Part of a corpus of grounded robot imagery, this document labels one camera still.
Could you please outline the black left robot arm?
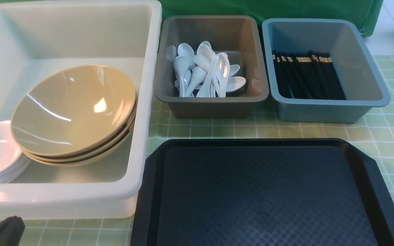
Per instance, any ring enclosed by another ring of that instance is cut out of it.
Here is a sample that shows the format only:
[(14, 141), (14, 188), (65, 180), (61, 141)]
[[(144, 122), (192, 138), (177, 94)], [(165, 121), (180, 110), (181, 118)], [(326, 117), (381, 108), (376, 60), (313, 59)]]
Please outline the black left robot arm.
[(25, 230), (21, 217), (12, 216), (0, 222), (0, 246), (18, 246)]

